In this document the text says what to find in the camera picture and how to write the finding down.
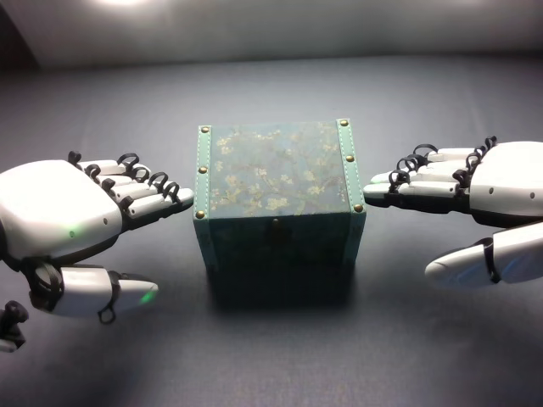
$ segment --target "gray fabric surface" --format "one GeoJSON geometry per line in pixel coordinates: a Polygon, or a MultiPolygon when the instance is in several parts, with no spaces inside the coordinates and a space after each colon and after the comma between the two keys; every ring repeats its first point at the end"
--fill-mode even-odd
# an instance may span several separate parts
{"type": "MultiPolygon", "coordinates": [[[[375,58],[4,76],[0,170],[71,149],[85,159],[133,151],[192,186],[197,125],[337,117],[352,120],[364,182],[422,142],[543,141],[543,62],[375,58]]],[[[191,214],[162,220],[90,260],[152,276],[156,302],[113,326],[31,312],[28,343],[0,354],[0,405],[542,405],[543,281],[458,293],[424,280],[440,253],[493,231],[465,215],[370,208],[346,304],[219,310],[191,214]]],[[[30,308],[23,277],[5,265],[0,274],[2,301],[30,308]]]]}

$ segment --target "back of robotic hand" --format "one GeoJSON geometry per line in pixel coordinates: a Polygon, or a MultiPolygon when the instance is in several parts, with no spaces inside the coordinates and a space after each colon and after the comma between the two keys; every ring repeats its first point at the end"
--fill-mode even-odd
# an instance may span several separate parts
{"type": "MultiPolygon", "coordinates": [[[[190,208],[193,195],[167,174],[151,174],[133,153],[81,162],[71,152],[67,161],[23,164],[0,174],[0,259],[26,277],[36,309],[111,323],[117,312],[150,301],[157,285],[76,263],[110,248],[125,231],[190,208]]],[[[17,323],[27,318],[20,304],[7,304],[0,351],[24,343],[17,323]]]]}
{"type": "Polygon", "coordinates": [[[444,287],[487,287],[543,276],[542,142],[497,143],[477,148],[430,144],[400,159],[396,169],[364,188],[373,206],[434,214],[457,211],[476,222],[506,228],[468,248],[442,254],[426,276],[444,287]],[[421,155],[422,149],[429,149],[421,155]]]}

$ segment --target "treasure chest box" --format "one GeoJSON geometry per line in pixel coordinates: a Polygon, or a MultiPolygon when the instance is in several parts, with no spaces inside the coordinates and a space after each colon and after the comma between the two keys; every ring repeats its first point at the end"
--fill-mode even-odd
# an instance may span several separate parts
{"type": "Polygon", "coordinates": [[[357,162],[346,119],[200,126],[193,222],[208,273],[352,270],[357,162]]]}

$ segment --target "teal leather strap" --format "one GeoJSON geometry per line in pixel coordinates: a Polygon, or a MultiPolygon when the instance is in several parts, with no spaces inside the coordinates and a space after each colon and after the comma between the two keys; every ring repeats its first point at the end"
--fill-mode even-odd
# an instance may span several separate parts
{"type": "Polygon", "coordinates": [[[366,203],[364,202],[364,194],[358,176],[358,164],[350,120],[338,119],[337,125],[350,206],[350,228],[345,244],[343,262],[347,267],[354,267],[366,222],[366,203]]]}
{"type": "Polygon", "coordinates": [[[216,270],[217,262],[210,233],[211,126],[202,125],[198,134],[198,162],[193,222],[207,269],[216,270]]]}

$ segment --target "white robotic hand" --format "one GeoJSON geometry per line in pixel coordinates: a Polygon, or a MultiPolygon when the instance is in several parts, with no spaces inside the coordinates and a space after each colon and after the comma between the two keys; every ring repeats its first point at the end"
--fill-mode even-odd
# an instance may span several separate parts
{"type": "Polygon", "coordinates": [[[136,154],[118,160],[24,164],[0,174],[0,259],[21,271],[32,305],[67,316],[115,312],[158,291],[145,277],[74,265],[111,247],[118,236],[188,209],[193,191],[151,175],[136,154]]]}
{"type": "Polygon", "coordinates": [[[426,268],[433,282],[445,287],[526,282],[543,276],[541,157],[541,142],[497,143],[491,137],[475,149],[423,144],[396,170],[374,176],[364,196],[382,208],[457,211],[482,225],[509,228],[434,260],[426,268]],[[431,151],[422,156],[421,148],[431,151]]]}

